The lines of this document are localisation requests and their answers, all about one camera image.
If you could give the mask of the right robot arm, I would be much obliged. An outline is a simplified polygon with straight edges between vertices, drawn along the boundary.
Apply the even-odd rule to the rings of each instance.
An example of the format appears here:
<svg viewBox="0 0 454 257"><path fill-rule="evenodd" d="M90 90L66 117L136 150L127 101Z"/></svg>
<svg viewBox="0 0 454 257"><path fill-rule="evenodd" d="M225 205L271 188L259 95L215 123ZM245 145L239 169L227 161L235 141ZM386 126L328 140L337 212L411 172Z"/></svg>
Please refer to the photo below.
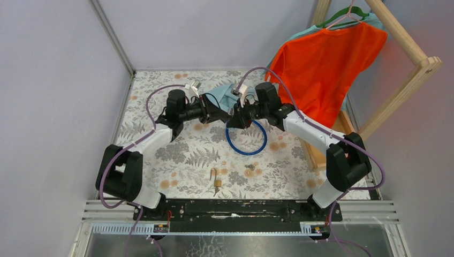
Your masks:
<svg viewBox="0 0 454 257"><path fill-rule="evenodd" d="M269 82L258 84L255 92L257 101L249 103L247 86L233 89L233 95L239 99L227 127L245 129L254 120L266 119L270 125L323 152L327 180L308 198L307 206L311 219L323 219L328 214L328 207L372 170L361 136L355 132L342 134L331 130L305 116L293 104L282 103L275 86Z"/></svg>

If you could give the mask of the brass padlock with key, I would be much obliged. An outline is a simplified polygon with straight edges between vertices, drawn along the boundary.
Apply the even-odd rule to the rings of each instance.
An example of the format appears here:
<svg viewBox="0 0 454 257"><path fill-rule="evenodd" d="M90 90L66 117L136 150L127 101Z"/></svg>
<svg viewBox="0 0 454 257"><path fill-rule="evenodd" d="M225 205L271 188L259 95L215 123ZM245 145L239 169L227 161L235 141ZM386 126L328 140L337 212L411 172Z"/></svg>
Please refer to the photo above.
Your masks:
<svg viewBox="0 0 454 257"><path fill-rule="evenodd" d="M222 181L220 179L217 179L217 173L218 170L216 168L212 168L210 170L210 180L213 180L213 187L214 187L214 195L220 191L220 188L222 187Z"/></svg>

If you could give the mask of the blue cable lock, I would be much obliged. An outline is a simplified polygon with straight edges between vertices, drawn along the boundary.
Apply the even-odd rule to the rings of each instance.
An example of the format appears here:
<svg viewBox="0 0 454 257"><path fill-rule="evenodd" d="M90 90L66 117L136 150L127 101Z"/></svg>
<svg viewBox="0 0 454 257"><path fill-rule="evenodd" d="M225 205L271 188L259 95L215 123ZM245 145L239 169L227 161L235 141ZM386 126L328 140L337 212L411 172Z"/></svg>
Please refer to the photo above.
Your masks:
<svg viewBox="0 0 454 257"><path fill-rule="evenodd" d="M238 154L251 156L261 153L268 143L267 130L263 122L253 121L248 130L225 128L225 137L229 146Z"/></svg>

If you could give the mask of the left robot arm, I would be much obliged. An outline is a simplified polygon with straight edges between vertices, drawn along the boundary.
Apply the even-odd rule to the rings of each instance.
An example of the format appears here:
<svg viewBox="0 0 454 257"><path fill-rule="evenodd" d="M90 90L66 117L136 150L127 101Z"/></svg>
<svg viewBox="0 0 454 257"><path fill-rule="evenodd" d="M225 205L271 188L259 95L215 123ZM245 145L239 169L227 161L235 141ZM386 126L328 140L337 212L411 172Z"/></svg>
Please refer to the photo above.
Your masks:
<svg viewBox="0 0 454 257"><path fill-rule="evenodd" d="M230 115L208 93L188 103L183 90L169 91L164 112L155 122L154 129L126 147L109 145L105 149L96 189L100 196L106 193L132 205L143 206L150 218L160 220L166 213L166 206L160 202L163 194L143 184L145 157L174 141L183 130L184 122L195 119L201 123L227 122L229 118Z"/></svg>

